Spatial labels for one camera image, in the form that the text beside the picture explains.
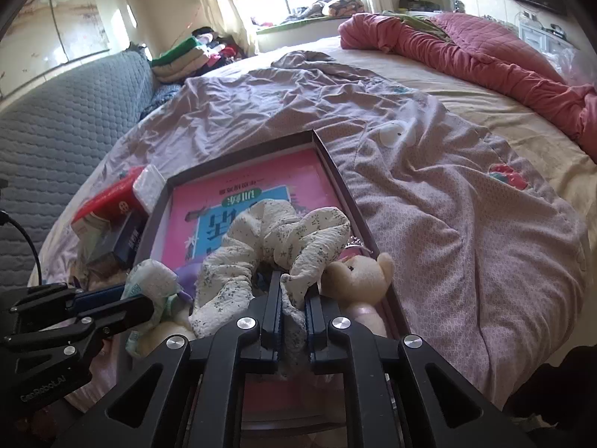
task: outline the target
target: embroidered patch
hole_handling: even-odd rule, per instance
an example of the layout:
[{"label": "embroidered patch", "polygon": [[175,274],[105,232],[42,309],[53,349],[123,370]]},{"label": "embroidered patch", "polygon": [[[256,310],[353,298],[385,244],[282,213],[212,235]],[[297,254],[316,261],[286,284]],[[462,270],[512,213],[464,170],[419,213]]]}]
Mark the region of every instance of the embroidered patch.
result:
[{"label": "embroidered patch", "polygon": [[491,165],[489,168],[489,175],[518,190],[524,190],[528,187],[528,182],[520,175],[520,173],[506,164]]},{"label": "embroidered patch", "polygon": [[392,87],[392,91],[397,92],[398,94],[407,94],[408,92],[412,92],[412,90],[413,89],[402,86],[401,84]]}]

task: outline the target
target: book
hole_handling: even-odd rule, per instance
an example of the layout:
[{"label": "book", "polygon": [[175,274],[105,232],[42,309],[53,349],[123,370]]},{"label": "book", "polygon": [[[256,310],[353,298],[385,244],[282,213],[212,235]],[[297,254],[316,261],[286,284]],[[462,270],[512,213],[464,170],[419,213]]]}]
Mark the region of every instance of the book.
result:
[{"label": "book", "polygon": [[320,207],[341,209],[313,149],[193,180],[172,191],[162,263],[173,271],[201,264],[235,217],[262,199],[288,200],[300,217]]}]

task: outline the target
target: windowsill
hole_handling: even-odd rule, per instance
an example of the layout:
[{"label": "windowsill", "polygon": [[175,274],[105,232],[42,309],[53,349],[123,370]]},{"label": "windowsill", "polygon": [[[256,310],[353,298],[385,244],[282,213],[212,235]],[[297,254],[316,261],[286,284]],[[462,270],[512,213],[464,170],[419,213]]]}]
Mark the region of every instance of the windowsill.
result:
[{"label": "windowsill", "polygon": [[290,30],[291,28],[299,28],[305,25],[309,25],[310,23],[315,22],[324,22],[326,20],[342,20],[342,19],[349,19],[350,16],[319,16],[316,18],[303,18],[302,20],[294,20],[291,22],[286,22],[279,25],[274,25],[272,27],[261,28],[257,31],[257,35],[264,35],[268,33],[275,33],[284,30]]}]

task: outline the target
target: tiara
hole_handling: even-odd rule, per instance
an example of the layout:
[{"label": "tiara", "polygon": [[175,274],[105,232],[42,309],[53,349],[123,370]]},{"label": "tiara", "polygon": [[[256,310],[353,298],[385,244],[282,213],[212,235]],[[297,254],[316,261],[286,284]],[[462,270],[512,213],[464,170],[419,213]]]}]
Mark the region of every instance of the tiara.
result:
[{"label": "tiara", "polygon": [[351,249],[351,248],[359,248],[363,249],[363,251],[367,251],[369,254],[373,254],[373,251],[365,246],[365,243],[360,237],[350,236],[350,239],[344,246],[344,249]]}]

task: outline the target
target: quilted mattress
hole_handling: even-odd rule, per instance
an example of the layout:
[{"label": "quilted mattress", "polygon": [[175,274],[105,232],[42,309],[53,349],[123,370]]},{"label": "quilted mattress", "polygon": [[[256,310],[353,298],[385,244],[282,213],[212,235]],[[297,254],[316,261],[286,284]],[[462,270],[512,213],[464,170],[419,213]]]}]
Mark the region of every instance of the quilted mattress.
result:
[{"label": "quilted mattress", "polygon": [[[0,113],[0,208],[41,248],[50,228],[116,140],[138,122],[153,95],[146,59],[125,51],[74,68]],[[0,228],[0,286],[25,286],[28,244]]]}]

